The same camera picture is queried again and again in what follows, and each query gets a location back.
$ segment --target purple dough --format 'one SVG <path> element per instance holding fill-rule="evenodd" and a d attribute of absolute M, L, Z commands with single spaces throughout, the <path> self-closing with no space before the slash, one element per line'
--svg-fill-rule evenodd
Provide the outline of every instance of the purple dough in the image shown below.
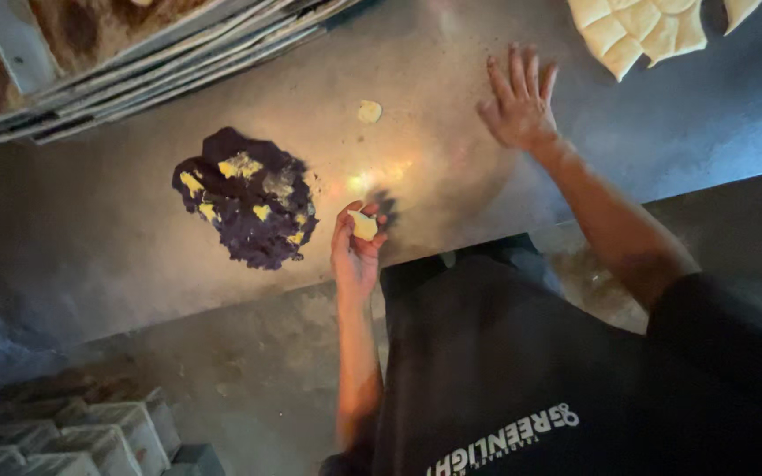
<path fill-rule="evenodd" d="M 244 152 L 262 167 L 252 169 L 248 176 L 226 177 L 219 164 L 245 157 Z M 175 167 L 172 187 L 181 194 L 188 212 L 200 213 L 216 227 L 219 242 L 227 247 L 231 259 L 245 260 L 249 268 L 279 269 L 286 259 L 304 258 L 299 247 L 310 241 L 319 222 L 314 217 L 310 187 L 304 181 L 305 171 L 301 160 L 271 141 L 248 139 L 226 127 L 204 140 L 201 157 L 188 158 Z M 188 183 L 182 180 L 184 173 Z M 292 192 L 280 197 L 273 184 L 287 186 L 287 192 L 292 187 Z M 202 204 L 207 209 L 213 205 L 216 218 L 208 219 L 200 211 Z M 255 207 L 265 206 L 270 212 L 261 220 Z"/>

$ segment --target wrist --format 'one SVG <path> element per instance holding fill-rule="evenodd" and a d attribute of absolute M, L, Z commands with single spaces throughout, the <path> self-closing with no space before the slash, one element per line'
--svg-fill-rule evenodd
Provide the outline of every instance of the wrist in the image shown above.
<path fill-rule="evenodd" d="M 337 289 L 337 313 L 343 315 L 353 315 L 363 312 L 366 303 L 364 299 L 357 296 L 354 292 L 344 292 Z"/>
<path fill-rule="evenodd" d="M 540 137 L 528 151 L 534 160 L 545 165 L 545 163 L 560 159 L 567 152 L 572 152 L 573 147 L 567 140 L 554 132 Z"/>

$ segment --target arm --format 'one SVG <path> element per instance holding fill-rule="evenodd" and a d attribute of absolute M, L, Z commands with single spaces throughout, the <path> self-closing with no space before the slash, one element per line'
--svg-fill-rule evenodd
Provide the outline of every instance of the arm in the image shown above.
<path fill-rule="evenodd" d="M 384 384 L 366 303 L 377 281 L 378 250 L 387 240 L 379 233 L 366 242 L 354 238 L 355 222 L 348 210 L 360 210 L 355 201 L 337 216 L 331 240 L 331 267 L 337 282 L 337 324 L 340 328 L 340 390 L 337 400 L 337 439 L 343 450 L 372 445 Z M 377 205 L 363 209 L 371 216 Z M 386 217 L 378 218 L 383 224 Z"/>
<path fill-rule="evenodd" d="M 554 64 L 539 84 L 539 60 L 532 48 L 525 58 L 517 45 L 510 50 L 508 83 L 494 58 L 487 69 L 495 99 L 478 104 L 478 112 L 502 146 L 531 153 L 555 180 L 575 213 L 598 259 L 646 309 L 678 278 L 699 271 L 684 246 L 645 209 L 622 196 L 587 167 L 575 148 L 557 133 L 551 96 L 557 77 Z"/>

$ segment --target bread dough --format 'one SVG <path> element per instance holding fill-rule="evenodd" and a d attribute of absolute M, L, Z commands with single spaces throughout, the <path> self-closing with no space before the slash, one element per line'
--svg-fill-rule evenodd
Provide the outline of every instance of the bread dough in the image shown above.
<path fill-rule="evenodd" d="M 649 67 L 707 46 L 702 0 L 569 0 L 575 26 L 590 52 L 622 81 L 641 54 Z M 762 0 L 725 0 L 728 33 Z"/>
<path fill-rule="evenodd" d="M 354 212 L 349 210 L 349 214 L 355 219 L 355 231 L 354 236 L 361 240 L 371 242 L 375 235 L 378 233 L 378 223 L 373 217 L 367 217 L 361 212 Z"/>
<path fill-rule="evenodd" d="M 728 11 L 728 36 L 732 31 L 754 12 L 762 0 L 725 0 L 725 10 Z"/>
<path fill-rule="evenodd" d="M 381 113 L 384 109 L 381 104 L 375 101 L 361 101 L 361 106 L 357 109 L 357 118 L 363 124 L 375 124 L 381 119 Z"/>
<path fill-rule="evenodd" d="M 249 268 L 278 269 L 303 257 L 316 212 L 301 160 L 269 141 L 225 128 L 206 138 L 202 156 L 175 167 L 172 186 L 188 212 L 219 232 L 231 259 Z"/>

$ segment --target finger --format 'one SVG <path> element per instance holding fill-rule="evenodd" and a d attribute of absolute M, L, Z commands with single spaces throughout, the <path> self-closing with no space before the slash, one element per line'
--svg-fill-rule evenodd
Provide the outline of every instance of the finger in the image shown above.
<path fill-rule="evenodd" d="M 499 62 L 492 56 L 487 59 L 487 73 L 489 74 L 490 85 L 493 87 L 493 94 L 499 103 L 507 105 L 513 102 L 515 96 L 511 85 L 507 84 L 504 73 L 499 69 Z"/>
<path fill-rule="evenodd" d="M 386 233 L 378 233 L 375 235 L 375 238 L 372 240 L 372 244 L 375 247 L 375 249 L 379 249 L 381 245 L 383 245 L 388 239 L 388 236 Z"/>
<path fill-rule="evenodd" d="M 355 221 L 352 217 L 346 217 L 349 219 L 348 223 L 343 223 L 331 239 L 331 253 L 348 252 L 349 246 L 351 246 L 351 235 L 355 232 Z"/>
<path fill-rule="evenodd" d="M 549 65 L 545 67 L 543 85 L 540 87 L 540 97 L 548 104 L 551 103 L 551 95 L 555 92 L 557 71 L 558 68 L 556 63 L 549 63 Z"/>
<path fill-rule="evenodd" d="M 363 208 L 363 200 L 355 200 L 349 203 L 345 208 L 337 214 L 337 222 L 344 223 L 345 219 L 349 218 L 349 211 L 356 212 Z"/>
<path fill-rule="evenodd" d="M 513 42 L 510 47 L 511 63 L 511 86 L 516 97 L 528 97 L 528 90 L 525 88 L 525 68 L 523 66 L 523 55 L 519 51 L 519 43 Z"/>
<path fill-rule="evenodd" d="M 539 57 L 533 46 L 525 47 L 525 86 L 530 97 L 539 93 Z"/>
<path fill-rule="evenodd" d="M 476 107 L 478 115 L 481 116 L 481 120 L 489 129 L 490 134 L 496 135 L 496 131 L 499 129 L 501 123 L 501 113 L 499 112 L 499 103 L 493 101 L 480 101 Z"/>
<path fill-rule="evenodd" d="M 367 217 L 371 217 L 375 215 L 379 210 L 381 209 L 381 206 L 377 203 L 370 203 L 369 205 L 366 205 L 363 210 L 361 210 L 361 213 L 366 215 Z"/>
<path fill-rule="evenodd" d="M 334 236 L 340 232 L 340 228 L 343 228 L 343 225 L 347 222 L 352 221 L 354 223 L 354 220 L 349 216 L 349 210 L 356 212 L 357 210 L 360 210 L 361 207 L 363 207 L 363 201 L 355 200 L 346 205 L 343 211 L 337 214 L 337 224 L 333 227 Z"/>

